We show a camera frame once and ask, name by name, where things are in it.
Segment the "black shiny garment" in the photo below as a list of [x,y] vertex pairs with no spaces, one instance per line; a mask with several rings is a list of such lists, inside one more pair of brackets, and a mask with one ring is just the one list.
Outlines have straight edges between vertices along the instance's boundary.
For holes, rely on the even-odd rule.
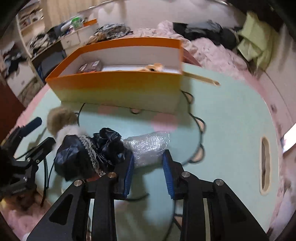
[[102,177],[124,161],[133,161],[121,135],[110,128],[102,128],[93,136],[67,135],[54,154],[55,171],[66,181]]

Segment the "tan fluffy pompom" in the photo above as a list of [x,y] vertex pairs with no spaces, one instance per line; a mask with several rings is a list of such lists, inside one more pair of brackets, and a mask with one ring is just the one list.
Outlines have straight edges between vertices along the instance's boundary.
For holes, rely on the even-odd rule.
[[64,106],[51,109],[47,115],[47,129],[54,137],[64,126],[76,123],[77,114]]

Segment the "bubble wrap packet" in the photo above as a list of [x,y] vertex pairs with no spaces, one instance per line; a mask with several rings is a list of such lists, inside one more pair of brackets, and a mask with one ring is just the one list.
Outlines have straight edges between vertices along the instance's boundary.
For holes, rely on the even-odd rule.
[[133,153],[135,168],[160,163],[169,143],[170,133],[165,131],[128,137],[123,140],[124,146]]

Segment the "beige doll figure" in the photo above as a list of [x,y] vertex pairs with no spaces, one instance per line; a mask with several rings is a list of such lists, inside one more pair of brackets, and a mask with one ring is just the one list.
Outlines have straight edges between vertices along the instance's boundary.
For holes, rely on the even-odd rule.
[[154,63],[150,65],[146,65],[145,67],[139,69],[138,71],[146,71],[146,72],[162,72],[164,66],[160,63]]

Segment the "white grey fluffy pompom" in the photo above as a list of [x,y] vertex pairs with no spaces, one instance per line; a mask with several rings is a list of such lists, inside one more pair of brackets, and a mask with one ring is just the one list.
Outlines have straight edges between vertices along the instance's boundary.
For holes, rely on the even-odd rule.
[[55,138],[56,144],[53,148],[53,151],[55,153],[59,149],[60,145],[62,145],[62,142],[67,135],[88,135],[88,133],[78,125],[64,126],[62,129],[58,131],[56,135],[56,138]]

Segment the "mint green lap table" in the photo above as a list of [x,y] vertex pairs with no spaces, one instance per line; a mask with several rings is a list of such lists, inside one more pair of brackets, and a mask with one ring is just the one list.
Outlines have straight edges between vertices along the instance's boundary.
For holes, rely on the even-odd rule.
[[[220,86],[184,78],[178,109],[172,115],[144,110],[133,114],[129,108],[85,104],[79,116],[81,128],[90,136],[101,128],[111,128],[123,139],[157,131],[170,132],[168,149],[173,160],[182,164],[191,160],[202,144],[203,160],[184,165],[184,170],[210,182],[217,178],[224,180],[267,232],[279,186],[278,142],[267,105],[242,81],[188,64],[183,68],[216,80]],[[60,104],[55,93],[48,89],[26,121],[39,116],[43,123],[22,140],[16,157],[50,136],[46,130],[47,114]],[[192,116],[204,121],[203,135]],[[262,195],[260,164],[264,138],[269,143],[271,179]],[[161,165],[134,171],[129,197],[145,193],[149,197],[142,201],[116,203],[118,240],[163,240],[174,204]]]

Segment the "white desk with drawers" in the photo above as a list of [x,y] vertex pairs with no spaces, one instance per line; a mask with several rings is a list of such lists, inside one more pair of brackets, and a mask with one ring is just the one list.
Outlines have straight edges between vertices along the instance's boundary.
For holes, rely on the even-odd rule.
[[61,61],[89,41],[90,36],[95,33],[97,28],[97,20],[89,20],[84,24],[84,27],[65,34],[62,37],[58,37],[36,54],[30,52],[29,44],[24,42],[21,31],[19,35],[29,58],[32,71],[36,74],[38,79],[45,82],[47,76]]

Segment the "smartphone with lit screen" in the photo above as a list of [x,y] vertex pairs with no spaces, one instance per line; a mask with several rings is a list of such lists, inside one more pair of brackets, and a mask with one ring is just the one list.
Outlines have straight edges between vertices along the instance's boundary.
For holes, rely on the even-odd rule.
[[286,153],[296,144],[296,123],[280,139],[282,153]]

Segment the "orange gradient cardboard box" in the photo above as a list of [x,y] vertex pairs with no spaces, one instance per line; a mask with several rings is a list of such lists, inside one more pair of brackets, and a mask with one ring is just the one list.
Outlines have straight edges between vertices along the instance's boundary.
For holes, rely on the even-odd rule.
[[[100,72],[77,73],[100,60]],[[180,98],[183,48],[170,38],[120,38],[86,45],[65,58],[46,82],[61,101],[174,113]],[[162,72],[138,71],[160,63]]]

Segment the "patterned clothes pile on bed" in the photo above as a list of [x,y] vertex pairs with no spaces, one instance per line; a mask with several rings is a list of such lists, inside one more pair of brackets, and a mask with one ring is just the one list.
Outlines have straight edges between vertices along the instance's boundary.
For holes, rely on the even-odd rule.
[[89,37],[86,45],[113,40],[125,37],[127,35],[132,35],[133,31],[130,27],[126,26],[124,23],[121,24],[106,24],[98,28],[96,32]]

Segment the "dark red pillow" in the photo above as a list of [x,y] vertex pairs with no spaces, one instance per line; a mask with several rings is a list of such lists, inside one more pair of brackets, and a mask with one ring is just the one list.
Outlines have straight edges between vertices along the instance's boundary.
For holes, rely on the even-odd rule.
[[201,67],[201,64],[186,49],[183,49],[183,62]]

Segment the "pink floral blanket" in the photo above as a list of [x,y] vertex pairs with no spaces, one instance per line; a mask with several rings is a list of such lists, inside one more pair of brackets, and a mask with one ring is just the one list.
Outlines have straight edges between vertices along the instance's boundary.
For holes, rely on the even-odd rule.
[[138,28],[134,31],[135,37],[161,37],[178,39],[182,46],[195,58],[201,67],[228,75],[237,80],[244,80],[250,75],[246,62],[233,51],[216,46],[207,38],[187,40],[173,30],[173,23],[162,21],[155,29]]

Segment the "light green cloth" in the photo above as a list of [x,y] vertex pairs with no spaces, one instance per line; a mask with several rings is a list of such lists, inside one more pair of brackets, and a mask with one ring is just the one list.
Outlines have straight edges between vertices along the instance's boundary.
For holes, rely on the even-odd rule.
[[268,23],[260,21],[257,14],[249,11],[243,28],[238,32],[243,37],[238,51],[248,62],[254,61],[257,69],[266,70],[272,52],[276,31]]

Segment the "pile of dark clothes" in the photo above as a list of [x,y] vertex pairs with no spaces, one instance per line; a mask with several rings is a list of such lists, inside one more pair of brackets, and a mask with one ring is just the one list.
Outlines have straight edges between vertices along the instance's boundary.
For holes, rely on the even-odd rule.
[[212,20],[193,24],[173,23],[173,30],[189,41],[207,38],[216,46],[222,45],[229,50],[233,50],[242,40],[238,35],[241,29],[242,27],[222,27]]

